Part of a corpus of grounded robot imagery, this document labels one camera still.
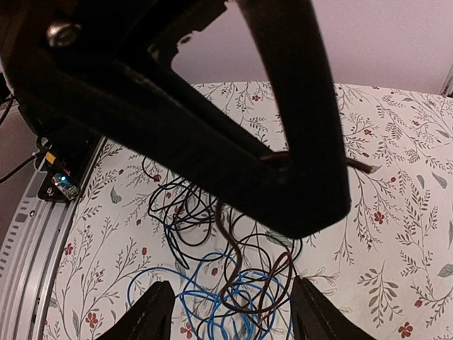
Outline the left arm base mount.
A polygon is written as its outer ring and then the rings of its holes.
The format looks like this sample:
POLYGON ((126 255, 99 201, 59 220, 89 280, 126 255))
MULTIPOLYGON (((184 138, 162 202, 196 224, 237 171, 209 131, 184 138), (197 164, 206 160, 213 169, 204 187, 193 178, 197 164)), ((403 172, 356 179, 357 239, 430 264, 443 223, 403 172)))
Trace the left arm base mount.
POLYGON ((43 161, 45 180, 38 198, 68 203, 81 195, 81 180, 100 136, 63 115, 18 102, 19 113, 37 136, 38 160, 43 161))

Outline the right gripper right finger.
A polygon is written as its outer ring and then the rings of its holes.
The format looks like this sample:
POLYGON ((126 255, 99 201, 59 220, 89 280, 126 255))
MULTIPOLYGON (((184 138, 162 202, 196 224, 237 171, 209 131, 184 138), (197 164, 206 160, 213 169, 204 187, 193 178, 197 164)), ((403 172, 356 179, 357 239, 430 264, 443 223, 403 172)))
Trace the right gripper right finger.
POLYGON ((297 276, 290 295, 295 339, 373 340, 353 324, 310 280, 297 276))

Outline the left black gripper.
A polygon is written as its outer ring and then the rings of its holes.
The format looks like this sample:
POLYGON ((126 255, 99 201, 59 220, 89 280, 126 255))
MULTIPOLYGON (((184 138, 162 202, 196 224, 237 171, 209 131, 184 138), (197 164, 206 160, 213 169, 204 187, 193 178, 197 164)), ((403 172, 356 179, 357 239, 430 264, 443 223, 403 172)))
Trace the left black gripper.
POLYGON ((171 69, 176 45, 206 29, 225 1, 2 1, 1 69, 11 93, 31 105, 50 93, 43 50, 75 69, 97 68, 121 50, 156 54, 165 90, 184 104, 209 101, 171 69))

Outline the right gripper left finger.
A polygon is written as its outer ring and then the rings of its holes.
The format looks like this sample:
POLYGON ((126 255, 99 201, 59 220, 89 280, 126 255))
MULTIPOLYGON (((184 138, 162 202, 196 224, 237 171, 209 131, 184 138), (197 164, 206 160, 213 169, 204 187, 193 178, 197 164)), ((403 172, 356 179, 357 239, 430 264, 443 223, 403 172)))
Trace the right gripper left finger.
POLYGON ((104 334, 100 340, 171 338, 175 294, 168 281, 157 281, 104 334))

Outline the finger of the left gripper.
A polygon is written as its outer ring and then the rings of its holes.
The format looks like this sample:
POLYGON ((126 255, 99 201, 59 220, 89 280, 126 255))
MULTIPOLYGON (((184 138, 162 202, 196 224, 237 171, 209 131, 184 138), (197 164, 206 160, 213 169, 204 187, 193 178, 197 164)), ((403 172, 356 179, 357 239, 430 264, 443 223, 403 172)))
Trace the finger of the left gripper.
POLYGON ((313 234, 350 212, 333 80, 310 1, 239 1, 273 88, 289 147, 284 184, 266 195, 263 224, 313 234))
POLYGON ((192 106, 174 98, 158 67, 147 77, 122 62, 75 69, 43 56, 50 93, 32 106, 157 161, 254 220, 269 217, 266 195, 283 186, 289 157, 272 151, 214 104, 192 106))

